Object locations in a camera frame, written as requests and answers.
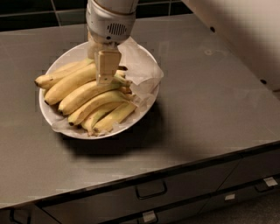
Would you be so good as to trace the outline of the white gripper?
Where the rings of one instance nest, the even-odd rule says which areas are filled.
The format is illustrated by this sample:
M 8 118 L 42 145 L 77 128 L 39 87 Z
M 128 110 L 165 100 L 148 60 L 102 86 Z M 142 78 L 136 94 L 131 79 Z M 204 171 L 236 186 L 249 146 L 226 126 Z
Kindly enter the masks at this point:
M 121 61 L 117 49 L 104 49 L 103 43 L 125 41 L 136 20 L 137 0 L 87 0 L 87 56 L 95 60 L 96 80 L 112 82 Z

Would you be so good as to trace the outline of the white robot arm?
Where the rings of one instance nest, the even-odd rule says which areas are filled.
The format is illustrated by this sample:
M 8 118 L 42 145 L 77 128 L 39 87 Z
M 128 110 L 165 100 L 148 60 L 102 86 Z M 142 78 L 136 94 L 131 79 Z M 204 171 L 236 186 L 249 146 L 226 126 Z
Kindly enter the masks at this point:
M 127 40 L 139 0 L 87 0 L 89 54 L 97 81 L 110 83 L 119 66 L 117 46 Z M 273 94 L 280 92 L 280 0 L 181 0 L 221 38 Z

